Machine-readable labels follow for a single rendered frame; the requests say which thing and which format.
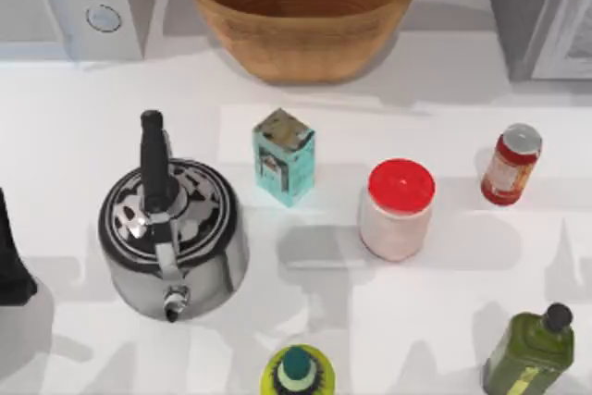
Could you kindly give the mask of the teal carton box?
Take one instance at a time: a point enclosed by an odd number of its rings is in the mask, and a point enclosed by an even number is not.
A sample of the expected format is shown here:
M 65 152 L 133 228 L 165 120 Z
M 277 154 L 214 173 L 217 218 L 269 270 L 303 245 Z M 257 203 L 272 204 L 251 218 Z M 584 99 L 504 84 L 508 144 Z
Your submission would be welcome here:
M 253 128 L 255 180 L 287 207 L 315 185 L 315 131 L 283 108 Z

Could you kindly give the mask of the white jar with red lid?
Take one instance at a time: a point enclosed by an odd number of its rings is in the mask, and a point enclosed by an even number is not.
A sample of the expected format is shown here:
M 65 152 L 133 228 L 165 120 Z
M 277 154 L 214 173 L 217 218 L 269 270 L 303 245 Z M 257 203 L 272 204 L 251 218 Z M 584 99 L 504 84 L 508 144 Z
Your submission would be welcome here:
M 390 262 L 418 253 L 436 190 L 431 173 L 413 160 L 391 158 L 376 165 L 360 198 L 358 229 L 365 247 Z

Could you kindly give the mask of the brown woven basket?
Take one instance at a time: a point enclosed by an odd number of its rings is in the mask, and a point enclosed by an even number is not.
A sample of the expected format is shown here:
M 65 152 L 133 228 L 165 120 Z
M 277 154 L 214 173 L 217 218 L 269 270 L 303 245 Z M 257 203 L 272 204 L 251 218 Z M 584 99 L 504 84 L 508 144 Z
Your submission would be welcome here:
M 348 80 L 383 49 L 413 0 L 195 0 L 206 24 L 268 83 Z

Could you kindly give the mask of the yellow-green bottle with teal cap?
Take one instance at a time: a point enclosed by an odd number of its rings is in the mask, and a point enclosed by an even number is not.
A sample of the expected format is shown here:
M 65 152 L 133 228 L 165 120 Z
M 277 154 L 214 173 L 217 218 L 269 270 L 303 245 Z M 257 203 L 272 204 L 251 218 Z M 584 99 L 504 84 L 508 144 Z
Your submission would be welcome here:
M 316 347 L 290 345 L 267 362 L 259 395 L 335 395 L 336 375 L 332 363 Z

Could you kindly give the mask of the red jar with silver lid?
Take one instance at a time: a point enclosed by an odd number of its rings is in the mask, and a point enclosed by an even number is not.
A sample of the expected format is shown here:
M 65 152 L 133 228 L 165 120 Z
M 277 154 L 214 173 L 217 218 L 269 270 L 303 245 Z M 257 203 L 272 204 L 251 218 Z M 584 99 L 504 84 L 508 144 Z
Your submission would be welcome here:
M 542 152 L 542 137 L 532 126 L 514 123 L 499 136 L 481 180 L 482 194 L 493 204 L 508 206 L 522 196 Z

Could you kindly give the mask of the grey microwave knob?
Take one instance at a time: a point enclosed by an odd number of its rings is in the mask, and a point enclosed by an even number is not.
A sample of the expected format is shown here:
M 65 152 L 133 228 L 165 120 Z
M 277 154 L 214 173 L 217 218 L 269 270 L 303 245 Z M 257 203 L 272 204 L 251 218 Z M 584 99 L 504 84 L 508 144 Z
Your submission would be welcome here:
M 112 7 L 99 5 L 86 10 L 87 23 L 96 31 L 113 33 L 122 25 L 119 13 Z

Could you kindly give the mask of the green bottle with black cap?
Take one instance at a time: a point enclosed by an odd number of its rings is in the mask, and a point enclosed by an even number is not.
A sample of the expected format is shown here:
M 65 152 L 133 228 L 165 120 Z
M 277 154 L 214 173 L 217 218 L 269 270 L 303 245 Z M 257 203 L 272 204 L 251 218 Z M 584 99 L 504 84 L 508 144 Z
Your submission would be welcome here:
M 482 372 L 487 395 L 545 395 L 574 362 L 573 313 L 559 302 L 510 320 Z

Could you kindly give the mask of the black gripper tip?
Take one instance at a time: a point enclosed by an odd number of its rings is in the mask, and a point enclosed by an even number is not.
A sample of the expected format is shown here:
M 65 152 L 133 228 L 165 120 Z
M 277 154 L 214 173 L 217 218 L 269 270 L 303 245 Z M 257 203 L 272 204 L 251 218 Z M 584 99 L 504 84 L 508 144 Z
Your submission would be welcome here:
M 37 291 L 34 277 L 19 256 L 0 188 L 0 306 L 23 306 Z

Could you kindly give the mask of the pale microwave oven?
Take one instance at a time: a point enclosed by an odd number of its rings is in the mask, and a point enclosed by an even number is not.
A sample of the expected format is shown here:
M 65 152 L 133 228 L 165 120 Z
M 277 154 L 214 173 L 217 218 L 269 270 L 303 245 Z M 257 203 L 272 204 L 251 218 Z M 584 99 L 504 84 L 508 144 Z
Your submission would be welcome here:
M 139 60 L 155 0 L 0 0 L 0 60 Z M 90 7 L 114 8 L 122 19 L 113 33 L 94 30 Z

